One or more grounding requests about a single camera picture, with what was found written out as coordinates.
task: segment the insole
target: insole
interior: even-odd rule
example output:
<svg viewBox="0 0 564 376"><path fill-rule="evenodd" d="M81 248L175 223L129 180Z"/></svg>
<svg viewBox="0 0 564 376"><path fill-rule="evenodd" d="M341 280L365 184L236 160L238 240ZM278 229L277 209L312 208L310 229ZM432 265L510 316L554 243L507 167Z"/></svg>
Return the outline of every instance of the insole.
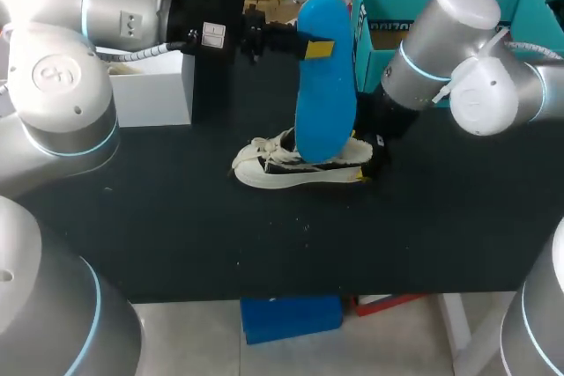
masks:
<svg viewBox="0 0 564 376"><path fill-rule="evenodd" d="M296 146L304 160L319 163L345 147L356 115L353 34L345 2L307 0L298 31L335 41L331 57L300 62Z"/></svg>

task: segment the black tabletop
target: black tabletop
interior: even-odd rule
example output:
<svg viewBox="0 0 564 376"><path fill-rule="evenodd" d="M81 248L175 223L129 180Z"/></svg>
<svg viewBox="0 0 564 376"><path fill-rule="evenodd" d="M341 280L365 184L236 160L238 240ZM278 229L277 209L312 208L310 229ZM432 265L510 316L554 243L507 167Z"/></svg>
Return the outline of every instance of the black tabletop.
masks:
<svg viewBox="0 0 564 376"><path fill-rule="evenodd" d="M514 290L564 215L564 123L477 138L447 109L375 184L245 187L231 161L293 125L297 63L212 65L194 126L123 129L109 165L19 199L132 301Z"/></svg>

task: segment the tiled floor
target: tiled floor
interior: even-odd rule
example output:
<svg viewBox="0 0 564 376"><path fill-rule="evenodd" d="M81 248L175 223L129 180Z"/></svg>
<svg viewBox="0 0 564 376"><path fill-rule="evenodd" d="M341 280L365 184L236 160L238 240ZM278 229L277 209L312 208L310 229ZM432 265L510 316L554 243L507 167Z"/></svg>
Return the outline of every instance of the tiled floor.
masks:
<svg viewBox="0 0 564 376"><path fill-rule="evenodd" d="M489 294L464 296L471 327ZM339 330L248 346L238 301L136 306L145 323L144 376L451 376L449 344L435 298L358 318ZM503 376L495 359L481 376Z"/></svg>

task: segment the shoelace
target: shoelace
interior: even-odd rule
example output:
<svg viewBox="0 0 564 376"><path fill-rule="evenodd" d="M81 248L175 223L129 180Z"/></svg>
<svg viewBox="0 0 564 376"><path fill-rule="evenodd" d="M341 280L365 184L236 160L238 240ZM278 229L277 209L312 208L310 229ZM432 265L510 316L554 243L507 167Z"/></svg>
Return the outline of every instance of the shoelace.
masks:
<svg viewBox="0 0 564 376"><path fill-rule="evenodd" d="M272 160L279 163L301 158L298 152L290 152L281 148L279 137L277 139L261 137L253 138L250 145L256 147L256 150L252 151L251 149L243 149L240 151L231 165L233 169L235 169L241 162L257 158Z"/></svg>

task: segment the sneaker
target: sneaker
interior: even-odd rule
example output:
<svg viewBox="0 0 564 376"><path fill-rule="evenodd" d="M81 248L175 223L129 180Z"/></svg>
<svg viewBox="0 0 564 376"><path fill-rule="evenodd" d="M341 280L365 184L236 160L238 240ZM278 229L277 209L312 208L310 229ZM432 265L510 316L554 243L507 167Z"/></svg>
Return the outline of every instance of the sneaker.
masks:
<svg viewBox="0 0 564 376"><path fill-rule="evenodd" d="M255 138L232 164L237 179L255 188L289 188L312 182L350 184L363 181L362 166L372 145L350 137L341 154L322 163L307 163L296 151L293 128L271 138Z"/></svg>

